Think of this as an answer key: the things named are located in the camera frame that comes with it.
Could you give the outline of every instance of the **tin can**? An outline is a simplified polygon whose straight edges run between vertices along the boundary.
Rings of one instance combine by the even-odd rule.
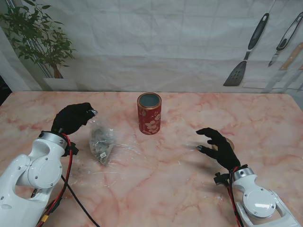
[[[139,129],[146,135],[156,134],[161,123],[161,97],[155,93],[144,93],[137,99]]]

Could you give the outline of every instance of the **clear plastic bag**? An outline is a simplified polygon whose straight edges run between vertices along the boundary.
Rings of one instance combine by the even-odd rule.
[[[91,125],[90,151],[103,165],[106,165],[109,154],[115,146],[114,130],[101,121],[90,120],[89,123]]]

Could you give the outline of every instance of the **spatula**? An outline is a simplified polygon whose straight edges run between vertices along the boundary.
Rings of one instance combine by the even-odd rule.
[[[273,0],[271,6],[268,9],[268,13],[263,15],[263,17],[259,21],[258,26],[256,27],[254,33],[252,34],[252,37],[250,39],[250,43],[248,44],[248,50],[246,51],[246,55],[245,55],[243,61],[241,61],[234,68],[234,70],[230,73],[229,77],[227,78],[227,80],[225,81],[223,86],[239,86],[240,85],[240,83],[241,83],[241,81],[244,77],[244,73],[245,73],[245,69],[246,69],[246,63],[247,63],[248,57],[250,55],[250,52],[255,47],[259,38],[262,35],[262,32],[263,32],[263,30],[265,28],[265,25],[267,24],[267,21],[268,21],[268,18],[269,18],[269,12],[270,12],[271,8],[273,7],[274,3],[275,3],[275,0]]]

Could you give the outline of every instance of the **pink marble surface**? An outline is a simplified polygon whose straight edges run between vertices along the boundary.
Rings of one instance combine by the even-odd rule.
[[[90,102],[116,132],[108,166],[89,150],[90,126],[71,135],[80,149],[70,185],[102,227],[236,226],[223,186],[215,186],[217,162],[194,150],[218,129],[235,145],[257,184],[279,194],[303,224],[303,113],[288,95],[159,93],[161,130],[147,136],[138,128],[140,93],[16,92],[0,107],[0,174],[18,154],[29,154],[41,130],[69,104]],[[66,170],[68,160],[62,158]],[[55,197],[62,187],[53,191]],[[70,192],[46,227],[94,226]]]

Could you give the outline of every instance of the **black glove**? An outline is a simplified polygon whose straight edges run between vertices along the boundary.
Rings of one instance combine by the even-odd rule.
[[[241,166],[240,161],[237,159],[232,150],[231,145],[227,142],[226,138],[221,135],[217,130],[211,128],[200,129],[196,131],[199,135],[205,135],[211,140],[207,141],[208,144],[216,145],[218,150],[213,150],[202,145],[198,146],[200,152],[207,156],[216,159],[220,165],[231,171],[236,166]]]
[[[94,117],[93,110],[89,103],[68,105],[62,109],[55,117],[52,131],[70,135],[77,131],[82,125]]]

